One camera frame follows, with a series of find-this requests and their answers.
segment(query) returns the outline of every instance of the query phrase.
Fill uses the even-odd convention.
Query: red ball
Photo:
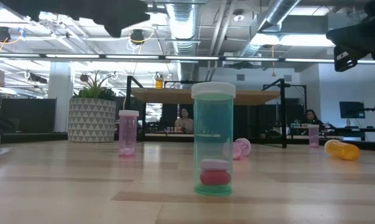
[[[230,174],[225,170],[204,170],[200,176],[203,185],[228,185]]]

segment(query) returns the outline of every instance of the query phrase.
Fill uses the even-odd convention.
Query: potted plant
[[[81,75],[81,81],[88,84],[70,100],[68,113],[68,140],[71,142],[114,141],[115,93],[101,87],[112,75],[100,79],[100,71]]]

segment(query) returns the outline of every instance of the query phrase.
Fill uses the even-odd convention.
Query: woman
[[[322,121],[320,121],[318,118],[317,118],[317,115],[316,113],[314,112],[314,110],[307,110],[306,111],[306,119],[304,119],[302,121],[302,124],[323,124]]]
[[[188,112],[185,108],[180,111],[180,118],[176,120],[175,128],[183,128],[186,133],[193,132],[194,121],[188,118]]]

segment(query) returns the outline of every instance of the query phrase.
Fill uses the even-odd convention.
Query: ceiling
[[[206,4],[198,7],[199,46],[198,55],[208,55],[212,36],[215,31],[215,22],[219,19],[219,8],[222,0],[207,0]],[[330,11],[346,14],[352,10],[359,11],[368,1],[325,1],[302,0],[290,15],[324,16]],[[245,48],[250,41],[250,26],[254,16],[265,11],[269,0],[238,0],[235,9],[243,9],[244,20],[231,20],[226,32],[220,53],[238,52]],[[144,54],[144,55],[172,55],[174,47],[169,29],[169,19],[166,14],[151,14],[151,20],[136,24],[123,30],[119,39],[109,36],[103,26],[95,24],[90,19],[74,21],[68,16],[41,13],[40,22],[31,22],[25,17],[4,7],[0,3],[0,26],[10,27],[11,41],[14,44],[0,43],[0,52],[28,52],[28,53],[73,53],[73,54]],[[133,29],[143,29],[144,37],[148,40],[141,48],[131,49],[129,35]],[[329,47],[299,47],[275,45],[271,48],[262,47],[258,53],[262,57],[290,57],[290,58],[331,58]],[[262,67],[272,66],[264,63]],[[280,63],[276,67],[302,69],[301,64]],[[118,74],[116,80],[110,79],[109,86],[124,88],[126,76],[134,75],[144,86],[154,84],[156,72],[164,74],[166,80],[178,80],[176,63],[132,63],[132,62],[72,62],[76,71],[76,87],[84,83],[78,77],[82,73],[101,70],[102,74]],[[0,69],[6,72],[6,86],[12,89],[44,96],[46,85],[32,83],[25,78],[28,70],[46,79],[49,79],[50,62],[9,60],[0,58]]]

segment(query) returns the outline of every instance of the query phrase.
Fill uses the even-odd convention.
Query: white wall
[[[318,64],[300,73],[300,84],[307,86],[307,108],[314,110],[319,119],[322,118],[320,101],[320,74]]]
[[[206,67],[200,67],[200,81],[205,80],[206,71]],[[244,74],[245,81],[237,81],[237,74]],[[234,84],[238,90],[261,90],[263,88],[263,84],[271,84],[279,78],[283,78],[284,75],[292,75],[292,82],[288,83],[296,85],[300,84],[300,74],[295,72],[293,68],[277,68],[275,70],[275,74],[277,76],[273,77],[272,74],[273,69],[271,68],[267,69],[266,71],[262,69],[236,70],[233,68],[217,68],[215,74],[213,75],[212,81]],[[280,89],[275,86],[269,90],[279,91]],[[303,101],[303,95],[295,88],[286,89],[285,96],[287,98],[300,98]],[[274,104],[276,102],[279,102],[279,100],[270,101],[268,103]]]
[[[362,101],[365,107],[375,106],[375,65],[358,65],[345,72],[335,72],[334,65],[318,65],[320,71],[320,102],[323,122],[346,126],[340,118],[340,101]],[[366,119],[358,119],[362,127],[375,127],[375,113],[366,112]],[[375,141],[375,133],[367,133]]]

